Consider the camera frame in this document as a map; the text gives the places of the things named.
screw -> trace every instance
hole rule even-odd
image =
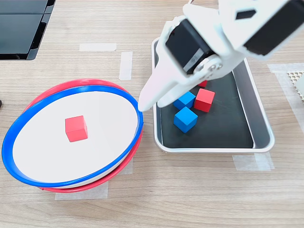
[[[213,71],[216,68],[215,65],[212,65],[211,67],[209,67],[209,71]]]

tray rim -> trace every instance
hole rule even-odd
[[[152,56],[152,71],[155,69],[155,63],[154,63],[154,58],[155,58],[155,51],[154,51],[154,46],[155,43],[159,40],[159,38],[156,38],[152,43],[151,43],[151,56]],[[249,75],[249,79],[251,82],[251,85],[253,87],[255,96],[257,98],[257,102],[260,108],[260,112],[262,114],[263,120],[265,122],[266,128],[267,128],[267,132],[269,134],[269,143],[267,146],[265,146],[264,148],[169,148],[164,146],[157,135],[158,132],[158,127],[157,127],[157,110],[156,110],[156,105],[155,104],[153,106],[153,135],[154,135],[154,142],[155,144],[163,151],[167,152],[167,153],[265,153],[270,151],[273,146],[275,145],[275,135],[273,133],[272,127],[270,125],[270,122],[268,120],[268,117],[266,115],[266,112],[264,110],[261,98],[258,94],[257,91],[257,87],[256,84],[254,82],[249,64],[247,59],[244,59],[244,63],[246,66],[246,70],[248,72]]]

wooden table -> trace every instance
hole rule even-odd
[[[185,2],[57,0],[37,59],[0,62],[0,140],[31,100],[71,79],[109,80],[138,98],[151,74],[151,42]],[[216,0],[199,4],[217,7]],[[117,50],[79,52],[87,42],[117,43]],[[118,79],[122,51],[133,51],[131,81]],[[297,62],[304,62],[304,33],[267,63]],[[276,136],[274,170],[236,171],[231,154],[165,154],[148,111],[133,174],[110,180],[107,199],[54,201],[54,193],[12,178],[1,161],[0,227],[302,228],[303,132],[266,63],[249,63]]]

masking tape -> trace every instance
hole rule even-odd
[[[132,51],[122,52],[121,60],[120,60],[120,70],[119,70],[120,80],[131,80],[132,58],[133,58]]]
[[[133,173],[133,159],[124,167],[123,170],[120,171],[118,175],[126,175],[126,174],[132,174]]]
[[[271,171],[275,168],[269,152],[233,155],[232,158],[237,171]]]
[[[126,175],[133,173],[133,159],[120,171],[118,175]],[[108,185],[109,182],[105,182],[93,189],[75,193],[55,193],[55,200],[94,200],[94,199],[106,199],[108,198]]]
[[[74,192],[74,193],[55,193],[55,200],[95,200],[108,198],[109,182],[105,182],[95,188]]]
[[[79,51],[115,51],[115,43],[80,44]]]
[[[296,89],[296,79],[292,77],[304,71],[304,63],[295,64],[269,64],[270,71],[275,73],[276,78],[292,108],[294,115],[304,133],[304,105],[302,94]]]

blue plate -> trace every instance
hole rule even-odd
[[[79,93],[85,93],[85,92],[108,92],[108,93],[113,93],[117,94],[119,96],[124,97],[127,99],[135,108],[137,117],[138,117],[138,125],[136,128],[136,132],[134,135],[134,138],[130,145],[127,147],[127,149],[119,156],[117,157],[114,161],[112,161],[110,164],[106,165],[102,169],[91,173],[87,176],[84,176],[82,178],[78,178],[75,180],[70,180],[70,181],[65,181],[65,182],[58,182],[58,183],[46,183],[46,182],[40,182],[33,180],[26,175],[24,175],[16,166],[14,159],[13,159],[13,146],[14,142],[21,131],[21,129],[25,126],[25,124],[36,114],[38,113],[41,109],[49,105],[50,103],[74,94],[79,94]],[[71,88],[67,89],[64,91],[61,91],[59,93],[53,94],[40,102],[36,103],[32,107],[30,107],[27,111],[25,111],[10,127],[8,130],[4,141],[2,145],[2,160],[5,168],[8,170],[8,172],[17,180],[32,185],[32,186],[37,186],[37,187],[45,187],[45,188],[57,188],[57,187],[64,187],[72,184],[77,184],[83,181],[86,181],[88,179],[94,178],[95,176],[107,171],[108,169],[112,168],[114,165],[116,165],[123,157],[127,155],[127,153],[133,148],[135,143],[137,142],[141,131],[143,129],[143,114],[138,111],[137,107],[137,101],[127,92],[114,88],[114,87],[109,87],[109,86],[104,86],[104,85],[88,85],[88,86],[80,86],[76,88]]]

